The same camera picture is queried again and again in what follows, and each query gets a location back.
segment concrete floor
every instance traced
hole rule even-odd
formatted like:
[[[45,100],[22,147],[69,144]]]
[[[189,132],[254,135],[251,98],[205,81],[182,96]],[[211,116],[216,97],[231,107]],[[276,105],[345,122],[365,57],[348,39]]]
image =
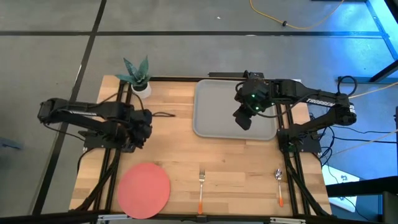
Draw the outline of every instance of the concrete floor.
[[[398,26],[383,15],[382,1],[371,1],[391,41],[398,49]],[[337,2],[260,1],[254,5],[292,24],[312,24]],[[93,27],[100,0],[0,0],[2,30],[82,30]],[[100,31],[121,30],[291,30],[253,12],[240,0],[117,0],[108,1]],[[346,2],[315,31],[377,31],[361,2]],[[51,97],[68,98],[88,41],[81,37],[0,36],[0,136],[21,142],[24,149],[0,150],[0,217],[26,215],[37,193],[55,133],[39,124],[39,103]],[[207,76],[208,72],[264,72],[267,78],[299,78],[308,87],[336,91],[340,75],[371,76],[393,62],[379,37],[238,37],[152,36],[97,37],[79,101],[95,101],[103,75],[125,73],[122,58],[139,62],[149,56],[152,75]],[[379,85],[360,85],[357,93]],[[398,106],[398,86],[353,100],[361,131],[392,131]],[[351,91],[344,85],[343,91]],[[316,116],[325,108],[310,107]],[[76,133],[71,127],[68,132]],[[343,138],[376,138],[335,129]],[[395,137],[386,141],[395,141]],[[328,145],[330,133],[322,140]],[[334,152],[359,144],[336,140]],[[76,177],[81,142],[66,137],[44,212],[68,209]],[[396,146],[370,144],[331,158],[330,165],[365,179],[397,174]],[[374,214],[374,205],[358,201],[358,209]]]

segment white pot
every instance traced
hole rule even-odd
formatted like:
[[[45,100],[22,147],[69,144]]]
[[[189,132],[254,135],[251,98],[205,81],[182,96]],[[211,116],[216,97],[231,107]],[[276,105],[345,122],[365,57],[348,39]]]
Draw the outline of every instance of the white pot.
[[[152,93],[152,88],[150,87],[149,83],[147,85],[147,88],[145,90],[142,91],[136,91],[132,85],[131,85],[132,91],[137,94],[141,99],[145,99],[148,96],[150,96],[150,94]]]

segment wooden table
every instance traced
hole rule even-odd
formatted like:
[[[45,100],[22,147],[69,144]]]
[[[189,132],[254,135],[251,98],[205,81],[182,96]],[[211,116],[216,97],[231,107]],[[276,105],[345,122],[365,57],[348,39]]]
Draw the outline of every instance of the wooden table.
[[[278,185],[274,171],[286,174],[276,137],[270,141],[202,138],[192,129],[193,96],[196,82],[151,82],[152,95],[144,99],[153,113],[164,111],[175,118],[153,118],[152,136],[143,149],[121,155],[111,211],[122,212],[117,187],[123,174],[133,165],[154,162],[170,177],[171,194],[161,214],[196,214],[200,184],[199,168],[206,170],[203,186],[203,212],[212,215],[291,216],[286,175],[282,178],[284,207],[279,207]],[[104,76],[98,101],[116,93],[119,80]],[[133,96],[132,103],[139,106]],[[306,104],[293,110],[295,123],[309,120]],[[81,161],[70,208],[76,208],[97,184],[104,149],[95,149]],[[305,183],[317,202],[331,212],[322,170],[317,158],[301,153]],[[100,208],[104,208],[108,186],[103,190]],[[299,212],[303,213],[300,191],[296,186]]]

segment green plant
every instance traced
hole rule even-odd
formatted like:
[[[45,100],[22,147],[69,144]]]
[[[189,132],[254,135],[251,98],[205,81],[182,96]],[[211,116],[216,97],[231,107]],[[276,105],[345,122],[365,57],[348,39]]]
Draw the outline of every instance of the green plant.
[[[150,79],[150,76],[148,75],[148,56],[146,56],[145,59],[141,62],[138,70],[127,59],[123,58],[123,60],[129,74],[115,75],[116,77],[118,77],[120,80],[131,83],[133,86],[144,86],[148,83]]]

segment orange handle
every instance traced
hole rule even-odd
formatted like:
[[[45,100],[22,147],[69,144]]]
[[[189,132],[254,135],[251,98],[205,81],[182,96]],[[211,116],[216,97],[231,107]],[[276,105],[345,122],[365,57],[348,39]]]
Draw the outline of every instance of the orange handle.
[[[279,196],[279,206],[281,206],[281,207],[284,206],[284,201],[282,199],[282,196]]]
[[[202,208],[201,202],[199,202],[198,214],[199,215],[203,214],[203,208]]]

